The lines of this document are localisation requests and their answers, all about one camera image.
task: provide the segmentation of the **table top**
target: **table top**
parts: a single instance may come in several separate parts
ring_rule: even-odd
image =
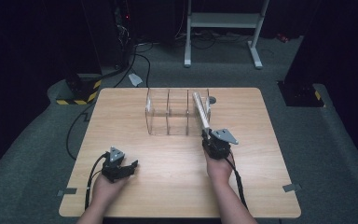
[[[211,128],[227,128],[239,141],[231,149],[250,213],[299,217],[296,194],[282,188],[292,182],[260,90],[209,88],[209,93],[216,98]],[[61,216],[82,215],[91,167],[113,146],[126,154],[122,165],[135,160],[139,165],[107,217],[219,217],[201,137],[150,135],[146,95],[146,88],[101,90],[67,186],[76,194],[63,196]],[[230,185],[238,194],[235,175]]]

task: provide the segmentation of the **gray carpet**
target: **gray carpet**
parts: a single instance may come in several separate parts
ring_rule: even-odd
[[[301,38],[283,44],[261,38],[264,65],[256,70],[242,37],[236,42],[194,40],[192,66],[184,68],[184,47],[145,45],[138,53],[151,63],[149,87],[257,87],[261,90],[293,183],[302,215],[282,223],[358,223],[358,151],[346,133],[323,85],[315,84],[325,107],[288,107],[277,86],[296,55]],[[145,87],[147,61],[136,57],[133,70]],[[115,86],[124,75],[104,79]],[[0,223],[75,223],[59,207],[75,162],[65,149],[67,132],[86,105],[56,105],[63,81],[53,85],[51,105],[21,133],[0,161]],[[126,77],[120,88],[134,88]],[[88,123],[81,118],[69,137],[76,155]],[[279,223],[278,219],[257,220]],[[218,220],[115,218],[114,223],[218,223]]]

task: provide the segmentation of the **white metal stand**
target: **white metal stand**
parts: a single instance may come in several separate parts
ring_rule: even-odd
[[[269,0],[264,0],[260,13],[192,13],[191,0],[188,0],[186,48],[185,48],[185,67],[191,66],[191,28],[192,27],[226,27],[226,28],[254,28],[253,40],[248,41],[255,68],[263,68],[263,64],[258,57],[255,45],[257,43],[260,30],[266,16]]]

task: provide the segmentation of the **black stand base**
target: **black stand base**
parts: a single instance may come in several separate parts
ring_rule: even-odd
[[[311,85],[300,86],[278,82],[279,89],[287,106],[323,107],[324,101]]]
[[[66,82],[57,95],[56,102],[59,105],[87,105],[91,104],[101,86],[99,81],[82,81],[80,91],[72,91]]]

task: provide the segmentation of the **transparent divider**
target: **transparent divider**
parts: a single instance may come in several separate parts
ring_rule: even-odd
[[[153,135],[201,135],[198,110],[193,92],[200,95],[209,121],[211,108],[208,89],[149,89],[145,117],[147,130]]]

